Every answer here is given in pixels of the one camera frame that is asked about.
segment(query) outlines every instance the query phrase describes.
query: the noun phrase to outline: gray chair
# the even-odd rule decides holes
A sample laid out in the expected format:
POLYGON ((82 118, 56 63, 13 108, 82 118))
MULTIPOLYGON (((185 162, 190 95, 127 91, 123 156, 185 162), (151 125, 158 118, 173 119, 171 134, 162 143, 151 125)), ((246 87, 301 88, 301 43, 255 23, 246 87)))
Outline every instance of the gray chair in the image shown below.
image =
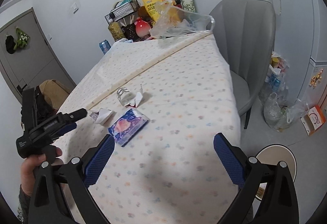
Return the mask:
POLYGON ((274 47, 274 8, 261 0, 222 0, 210 15, 217 46, 230 66, 238 113, 246 113, 246 129, 274 47))

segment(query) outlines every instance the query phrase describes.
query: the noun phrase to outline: chair seat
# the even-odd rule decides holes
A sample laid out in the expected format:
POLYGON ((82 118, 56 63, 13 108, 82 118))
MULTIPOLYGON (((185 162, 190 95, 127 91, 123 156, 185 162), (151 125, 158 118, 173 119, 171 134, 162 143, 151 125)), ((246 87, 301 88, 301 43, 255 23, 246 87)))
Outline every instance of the chair seat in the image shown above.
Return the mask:
POLYGON ((231 71, 231 76, 238 114, 242 116, 251 107, 251 105, 248 106, 248 103, 250 102, 249 86, 242 77, 233 71, 231 71))

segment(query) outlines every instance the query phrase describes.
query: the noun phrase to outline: human hand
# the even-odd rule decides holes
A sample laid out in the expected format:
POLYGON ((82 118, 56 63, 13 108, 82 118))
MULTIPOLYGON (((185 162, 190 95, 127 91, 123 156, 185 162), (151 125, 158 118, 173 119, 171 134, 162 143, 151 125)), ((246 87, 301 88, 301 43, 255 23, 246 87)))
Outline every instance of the human hand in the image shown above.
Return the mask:
MULTIPOLYGON (((60 148, 56 148, 57 155, 61 156, 63 154, 60 148)), ((33 174, 33 170, 35 167, 38 167, 46 160, 45 154, 42 155, 30 155, 28 158, 24 160, 21 165, 21 183, 22 183, 22 191, 29 197, 31 197, 33 193, 35 177, 33 174)), ((63 164, 62 160, 56 159, 54 165, 63 164)))

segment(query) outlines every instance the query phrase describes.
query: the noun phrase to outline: chair leg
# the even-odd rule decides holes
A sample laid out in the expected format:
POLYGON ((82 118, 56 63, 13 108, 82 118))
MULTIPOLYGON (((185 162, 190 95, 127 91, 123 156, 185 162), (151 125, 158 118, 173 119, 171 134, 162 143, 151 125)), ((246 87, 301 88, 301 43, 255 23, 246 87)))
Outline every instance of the chair leg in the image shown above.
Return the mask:
POLYGON ((246 112, 244 129, 247 129, 251 115, 251 108, 246 112))

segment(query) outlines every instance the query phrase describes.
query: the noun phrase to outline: gray tile floor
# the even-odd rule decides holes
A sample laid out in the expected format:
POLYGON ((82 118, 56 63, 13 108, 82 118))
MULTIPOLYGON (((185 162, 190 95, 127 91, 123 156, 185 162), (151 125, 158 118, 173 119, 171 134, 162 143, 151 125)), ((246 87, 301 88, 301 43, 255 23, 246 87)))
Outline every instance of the gray tile floor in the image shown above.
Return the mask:
MULTIPOLYGON (((242 116, 241 122, 244 127, 245 115, 242 116)), ((247 156, 255 156, 270 144, 285 145, 295 155, 298 171, 294 184, 299 203, 300 224, 304 224, 327 192, 327 124, 311 137, 308 137, 300 120, 282 133, 275 132, 265 123, 263 106, 258 98, 252 107, 248 128, 242 128, 241 149, 247 156)), ((255 199, 254 214, 259 204, 255 199)))

